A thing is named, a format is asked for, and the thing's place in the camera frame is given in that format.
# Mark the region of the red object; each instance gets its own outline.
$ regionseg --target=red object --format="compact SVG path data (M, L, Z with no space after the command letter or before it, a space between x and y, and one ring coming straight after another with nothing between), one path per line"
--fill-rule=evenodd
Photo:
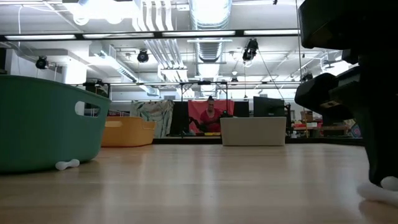
M234 101L228 100L228 114L233 114L234 111ZM220 111L221 113L226 110L226 100L215 100L214 109ZM197 120L199 123L202 123L200 118L201 114L207 110L207 101L188 101L188 115L193 119ZM199 129L195 126L194 123L189 125L189 129L191 129L194 133L200 133Z
M214 110L214 116L211 118L209 117L209 115L207 114L207 111L205 110L204 112L202 112L202 114L200 115L200 121L201 123L210 123L207 124L207 132L209 133L217 133L217 132L221 132L221 125L220 123L217 122L218 118L221 116L223 112L220 111L219 109L215 109Z

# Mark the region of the light wood tabletop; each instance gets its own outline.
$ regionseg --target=light wood tabletop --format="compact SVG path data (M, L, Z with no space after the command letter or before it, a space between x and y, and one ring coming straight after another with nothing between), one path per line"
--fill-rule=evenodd
M154 145L79 168L0 176L0 223L398 223L364 202L362 147Z

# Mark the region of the person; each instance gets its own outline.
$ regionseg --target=person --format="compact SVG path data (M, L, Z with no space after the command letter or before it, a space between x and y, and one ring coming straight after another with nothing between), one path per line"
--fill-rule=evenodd
M208 133L221 132L220 116L222 112L214 107L214 99L209 96L207 99L207 109L200 115L202 125L206 126Z

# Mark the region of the black monitor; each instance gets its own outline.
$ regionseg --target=black monitor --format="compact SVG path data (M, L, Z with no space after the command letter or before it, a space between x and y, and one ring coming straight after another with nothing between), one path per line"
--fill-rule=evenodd
M253 103L255 117L285 116L285 102L283 100L255 96Z

